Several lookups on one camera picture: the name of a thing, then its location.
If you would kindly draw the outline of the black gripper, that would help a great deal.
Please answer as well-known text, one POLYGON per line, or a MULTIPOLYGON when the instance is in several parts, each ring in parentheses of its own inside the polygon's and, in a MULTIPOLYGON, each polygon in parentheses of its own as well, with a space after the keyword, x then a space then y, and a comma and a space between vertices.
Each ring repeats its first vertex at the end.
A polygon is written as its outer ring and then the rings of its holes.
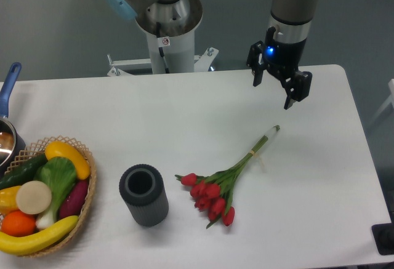
POLYGON ((279 26, 269 27, 265 42, 258 41, 250 47, 246 65, 254 75, 254 87, 261 84, 265 64, 267 65, 268 73, 279 80, 286 91, 284 109, 287 110, 295 102, 308 97, 313 75, 309 71, 299 70, 306 39, 290 43, 283 40, 279 26))

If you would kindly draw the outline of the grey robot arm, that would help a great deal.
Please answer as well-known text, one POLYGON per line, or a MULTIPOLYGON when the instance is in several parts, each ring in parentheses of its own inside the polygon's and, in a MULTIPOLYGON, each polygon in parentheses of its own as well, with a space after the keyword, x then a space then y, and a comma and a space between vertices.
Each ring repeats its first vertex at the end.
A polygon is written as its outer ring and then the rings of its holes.
MULTIPOLYGON (((106 0, 120 17, 135 21, 146 34, 155 74, 195 72, 195 29, 201 23, 200 0, 106 0)), ((262 82, 264 72, 286 92, 285 108, 308 97, 312 74, 299 70, 318 0, 272 0, 265 39, 253 44, 246 64, 262 82)))

